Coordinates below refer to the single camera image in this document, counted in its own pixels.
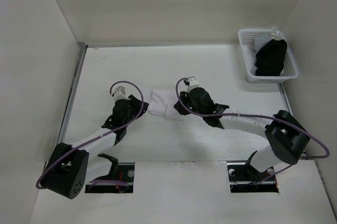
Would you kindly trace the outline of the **white tank top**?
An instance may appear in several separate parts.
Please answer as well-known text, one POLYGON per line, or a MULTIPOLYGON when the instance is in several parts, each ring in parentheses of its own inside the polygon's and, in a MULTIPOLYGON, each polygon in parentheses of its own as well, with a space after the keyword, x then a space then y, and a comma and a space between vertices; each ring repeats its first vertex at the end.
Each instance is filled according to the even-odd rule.
POLYGON ((178 98, 174 90, 153 89, 147 110, 152 115, 168 120, 183 121, 183 116, 174 108, 177 102, 178 98))

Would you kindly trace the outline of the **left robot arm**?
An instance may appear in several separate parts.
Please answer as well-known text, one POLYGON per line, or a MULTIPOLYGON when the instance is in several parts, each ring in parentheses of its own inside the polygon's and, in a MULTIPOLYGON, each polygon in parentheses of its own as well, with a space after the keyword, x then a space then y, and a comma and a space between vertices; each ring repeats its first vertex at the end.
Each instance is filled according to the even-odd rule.
POLYGON ((82 188, 90 190, 100 183, 128 187, 119 171, 118 159, 104 150, 117 145, 126 136, 130 122, 147 109, 148 103, 133 95, 116 99, 111 115, 95 134, 73 145, 56 145, 37 187, 68 199, 74 199, 82 188))

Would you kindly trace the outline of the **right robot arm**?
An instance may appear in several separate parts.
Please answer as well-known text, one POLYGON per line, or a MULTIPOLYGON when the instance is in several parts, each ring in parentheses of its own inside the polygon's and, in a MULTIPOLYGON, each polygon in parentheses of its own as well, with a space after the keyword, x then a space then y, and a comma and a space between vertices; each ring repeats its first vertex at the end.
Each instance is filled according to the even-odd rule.
POLYGON ((294 166, 310 141, 306 130, 287 111, 279 110, 274 116, 243 114, 228 105, 215 103, 202 87, 188 87, 176 92, 174 108, 181 115, 197 115, 204 122, 219 129, 238 130, 260 136, 268 146, 255 150, 245 161, 243 170, 249 179, 258 179, 269 168, 280 163, 294 166))

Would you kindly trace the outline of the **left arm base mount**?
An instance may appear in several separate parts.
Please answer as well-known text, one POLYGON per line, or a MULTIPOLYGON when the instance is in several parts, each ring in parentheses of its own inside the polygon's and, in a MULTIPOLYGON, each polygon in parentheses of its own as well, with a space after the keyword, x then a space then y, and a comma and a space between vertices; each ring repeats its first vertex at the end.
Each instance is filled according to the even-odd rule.
POLYGON ((99 154, 88 165, 85 179, 87 194, 132 194, 135 163, 119 162, 108 154, 99 154))

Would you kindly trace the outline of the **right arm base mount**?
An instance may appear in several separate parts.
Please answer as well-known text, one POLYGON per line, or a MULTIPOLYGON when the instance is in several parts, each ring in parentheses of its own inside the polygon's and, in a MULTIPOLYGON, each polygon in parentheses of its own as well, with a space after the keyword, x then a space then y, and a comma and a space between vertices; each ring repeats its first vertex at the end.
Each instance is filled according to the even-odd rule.
POLYGON ((267 170, 259 172, 250 165, 256 153, 253 152, 245 162, 227 163, 231 193, 279 193, 276 178, 269 178, 271 173, 267 170))

